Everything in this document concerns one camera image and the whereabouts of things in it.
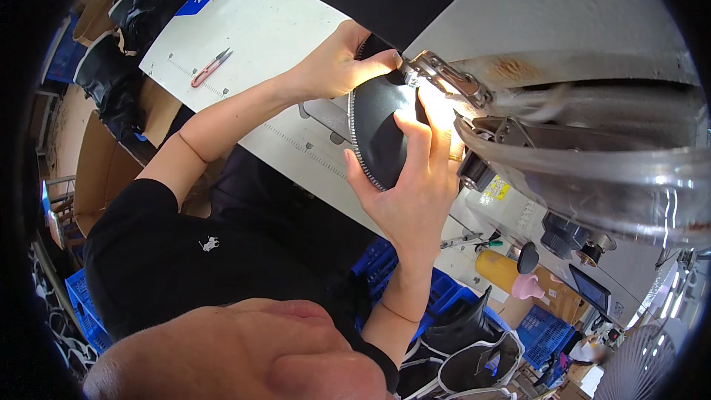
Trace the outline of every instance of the black shirt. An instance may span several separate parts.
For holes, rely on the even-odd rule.
[[[395,392],[393,362],[363,341],[306,265],[264,235],[179,214],[175,195],[161,182],[126,187],[84,250],[87,286],[114,341],[201,306],[257,297],[310,300],[328,311],[354,351],[378,363]]]

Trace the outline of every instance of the woman's right hand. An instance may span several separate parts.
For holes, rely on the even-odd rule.
[[[348,183],[395,246],[404,270],[431,266],[440,254],[441,232],[458,190],[460,163],[449,157],[460,157],[464,149],[452,129],[451,102],[428,84],[420,87],[420,101],[430,126],[395,112],[395,122],[407,137],[407,159],[394,188],[378,190],[355,154],[344,151]]]

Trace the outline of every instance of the yellow warning label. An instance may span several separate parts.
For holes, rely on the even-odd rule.
[[[501,178],[496,175],[493,177],[493,180],[489,182],[489,184],[486,186],[486,189],[484,189],[484,194],[487,194],[488,196],[492,198],[496,198],[497,200],[503,201],[503,198],[506,196],[506,192],[508,191],[510,185],[508,185],[506,182],[502,181]]]

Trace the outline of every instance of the forearm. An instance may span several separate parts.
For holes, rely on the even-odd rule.
[[[382,300],[373,308],[361,337],[383,351],[400,367],[430,299],[432,267],[395,268]]]
[[[271,119],[301,96],[279,75],[195,114],[178,132],[185,143],[209,163],[247,133]]]
[[[413,323],[420,323],[430,299],[432,265],[406,269],[398,263],[383,293],[383,304],[388,310]]]

